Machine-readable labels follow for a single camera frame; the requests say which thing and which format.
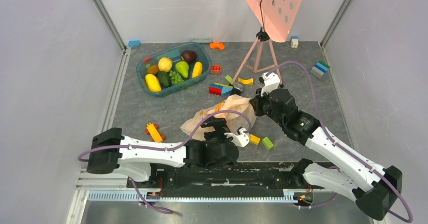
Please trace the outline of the translucent banana print plastic bag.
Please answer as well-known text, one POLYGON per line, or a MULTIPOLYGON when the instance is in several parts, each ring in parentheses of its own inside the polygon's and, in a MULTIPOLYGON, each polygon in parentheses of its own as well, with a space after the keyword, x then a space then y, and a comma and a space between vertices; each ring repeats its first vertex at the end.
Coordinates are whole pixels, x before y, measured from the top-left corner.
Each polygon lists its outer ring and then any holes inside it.
POLYGON ((236 133, 240 127, 250 130, 254 126, 256 116, 249 101, 250 99, 247 97, 230 95, 227 99, 212 107, 197 111, 193 118, 181 125, 180 129, 189 136, 197 124, 205 117, 220 111, 221 113, 216 114, 214 117, 217 119, 224 118, 227 127, 232 133, 236 133))

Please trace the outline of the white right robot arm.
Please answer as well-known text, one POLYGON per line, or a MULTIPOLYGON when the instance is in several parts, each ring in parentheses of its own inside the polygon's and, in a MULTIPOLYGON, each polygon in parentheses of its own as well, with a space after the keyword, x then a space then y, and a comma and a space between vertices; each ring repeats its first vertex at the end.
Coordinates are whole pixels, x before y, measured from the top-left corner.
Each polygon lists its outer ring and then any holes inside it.
POLYGON ((338 171, 302 159, 292 170, 292 183, 308 184, 334 191, 355 202, 367 216, 383 220, 402 190, 402 172, 395 166, 383 167, 362 156, 323 128, 314 116, 298 109, 287 89, 270 93, 257 89, 250 101, 257 117, 268 116, 293 141, 327 158, 338 171))

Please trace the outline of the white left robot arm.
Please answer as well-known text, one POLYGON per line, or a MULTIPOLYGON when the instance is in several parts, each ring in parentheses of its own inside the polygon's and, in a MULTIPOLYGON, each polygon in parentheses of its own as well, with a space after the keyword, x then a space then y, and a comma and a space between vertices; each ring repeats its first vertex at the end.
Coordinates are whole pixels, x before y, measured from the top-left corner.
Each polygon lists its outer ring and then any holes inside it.
POLYGON ((249 142, 247 130, 240 127, 232 133, 224 118, 215 117, 201 127, 214 130, 205 132, 204 140, 191 139, 185 145, 142 141, 123 136, 120 128, 111 128, 93 137, 86 170, 90 174, 122 174, 150 188, 158 183, 153 164, 175 168, 234 165, 238 149, 249 142))

